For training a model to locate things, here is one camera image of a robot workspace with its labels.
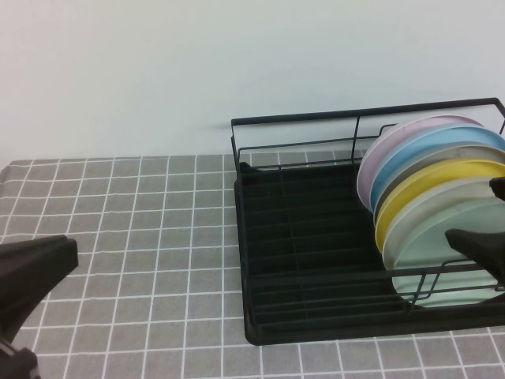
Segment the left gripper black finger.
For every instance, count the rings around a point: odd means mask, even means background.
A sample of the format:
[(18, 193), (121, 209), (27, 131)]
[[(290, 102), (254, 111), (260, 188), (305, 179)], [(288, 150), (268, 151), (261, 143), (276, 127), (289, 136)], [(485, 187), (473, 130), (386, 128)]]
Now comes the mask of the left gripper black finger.
[(77, 241), (65, 235), (2, 244), (1, 337), (12, 342), (33, 310), (77, 266)]
[(1, 340), (1, 379), (40, 379), (38, 358), (26, 347), (17, 350)]

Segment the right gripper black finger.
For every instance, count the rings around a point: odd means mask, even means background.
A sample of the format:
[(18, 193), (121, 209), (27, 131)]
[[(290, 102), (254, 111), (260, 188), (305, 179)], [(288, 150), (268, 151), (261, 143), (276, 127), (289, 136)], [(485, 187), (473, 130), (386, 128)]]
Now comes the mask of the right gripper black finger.
[(504, 287), (504, 233), (483, 233), (449, 229), (445, 232), (449, 246), (475, 261)]
[(489, 180), (489, 186), (494, 196), (501, 201), (505, 201), (505, 178), (492, 178)]

